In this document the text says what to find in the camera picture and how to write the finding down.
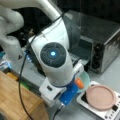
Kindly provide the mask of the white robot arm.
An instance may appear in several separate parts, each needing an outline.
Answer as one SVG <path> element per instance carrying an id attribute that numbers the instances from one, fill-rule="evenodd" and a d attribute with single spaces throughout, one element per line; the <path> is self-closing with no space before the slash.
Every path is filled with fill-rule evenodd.
<path id="1" fill-rule="evenodd" d="M 50 0 L 0 0 L 0 17 L 4 22 L 0 28 L 0 44 L 4 50 L 12 49 L 12 41 L 7 34 L 23 26 L 23 17 L 15 12 L 17 8 L 36 7 L 41 9 L 52 21 L 52 24 L 29 39 L 29 44 L 41 65 L 46 78 L 39 91 L 44 101 L 52 106 L 57 95 L 59 101 L 68 105 L 78 91 L 76 77 L 84 71 L 78 62 L 72 64 L 68 53 L 70 41 L 77 34 L 73 25 L 68 25 L 61 11 Z"/>

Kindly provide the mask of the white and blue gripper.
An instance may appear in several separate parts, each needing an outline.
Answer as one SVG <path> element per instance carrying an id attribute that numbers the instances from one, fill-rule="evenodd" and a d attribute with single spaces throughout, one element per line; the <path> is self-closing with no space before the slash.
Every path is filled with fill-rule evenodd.
<path id="1" fill-rule="evenodd" d="M 81 63 L 75 66 L 70 64 L 59 68 L 51 68 L 46 72 L 46 78 L 39 87 L 42 99 L 48 106 L 55 102 L 74 84 L 76 79 L 83 73 L 84 67 Z"/>

